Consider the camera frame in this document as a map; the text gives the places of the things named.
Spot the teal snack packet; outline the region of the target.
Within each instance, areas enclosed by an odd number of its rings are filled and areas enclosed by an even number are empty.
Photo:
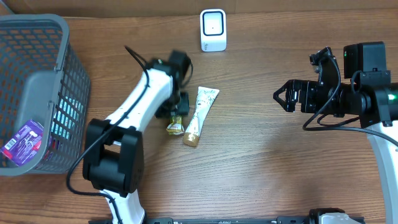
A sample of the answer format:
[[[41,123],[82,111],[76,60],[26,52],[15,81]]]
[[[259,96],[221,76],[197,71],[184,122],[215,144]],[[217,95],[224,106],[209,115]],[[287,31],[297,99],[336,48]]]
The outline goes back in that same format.
[[[56,111],[53,116],[55,121],[52,121],[51,132],[69,139],[71,137],[70,130],[75,127],[84,107],[79,101],[67,96],[65,99],[60,99],[58,106],[60,110]]]

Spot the white tube gold cap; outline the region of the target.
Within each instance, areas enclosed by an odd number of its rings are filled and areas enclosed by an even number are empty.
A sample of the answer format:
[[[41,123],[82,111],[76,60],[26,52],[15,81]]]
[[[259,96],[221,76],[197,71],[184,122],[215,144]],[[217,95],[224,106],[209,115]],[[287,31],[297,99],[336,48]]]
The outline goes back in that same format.
[[[196,147],[200,139],[205,118],[219,94],[219,89],[198,87],[198,94],[195,103],[195,112],[192,119],[185,130],[183,143],[188,146]]]

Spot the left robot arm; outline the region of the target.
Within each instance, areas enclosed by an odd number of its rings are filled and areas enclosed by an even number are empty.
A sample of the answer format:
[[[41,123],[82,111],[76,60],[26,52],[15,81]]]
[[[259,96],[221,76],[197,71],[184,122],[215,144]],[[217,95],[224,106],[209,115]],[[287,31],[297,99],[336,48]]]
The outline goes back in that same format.
[[[182,88],[193,71],[190,57],[173,50],[169,59],[143,62],[137,86],[106,119],[92,119],[86,130],[82,174],[106,199],[108,223],[143,223],[138,186],[144,173],[144,131],[153,118],[169,119],[189,112]]]

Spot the green snack packet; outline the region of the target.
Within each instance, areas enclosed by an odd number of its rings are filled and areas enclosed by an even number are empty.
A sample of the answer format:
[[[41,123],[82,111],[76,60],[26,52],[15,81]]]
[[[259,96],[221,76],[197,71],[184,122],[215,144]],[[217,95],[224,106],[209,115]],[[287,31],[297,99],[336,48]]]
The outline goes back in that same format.
[[[182,115],[175,115],[170,118],[170,124],[166,128],[169,135],[181,135],[185,133],[182,118]]]

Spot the purple pad package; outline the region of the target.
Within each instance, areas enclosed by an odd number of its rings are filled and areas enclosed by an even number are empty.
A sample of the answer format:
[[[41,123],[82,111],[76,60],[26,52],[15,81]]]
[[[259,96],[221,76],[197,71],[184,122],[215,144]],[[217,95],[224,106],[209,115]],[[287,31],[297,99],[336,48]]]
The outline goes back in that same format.
[[[39,151],[44,127],[28,120],[15,135],[1,148],[1,153],[16,166],[28,163]]]

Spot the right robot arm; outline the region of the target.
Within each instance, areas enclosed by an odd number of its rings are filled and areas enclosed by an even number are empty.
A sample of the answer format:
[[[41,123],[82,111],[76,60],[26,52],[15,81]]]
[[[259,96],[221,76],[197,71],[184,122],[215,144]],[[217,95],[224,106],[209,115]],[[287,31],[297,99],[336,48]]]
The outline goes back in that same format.
[[[364,133],[376,157],[386,223],[397,223],[397,84],[387,69],[384,42],[343,49],[340,70],[330,47],[309,56],[318,80],[288,80],[273,99],[293,113],[300,103],[310,117],[305,131]]]

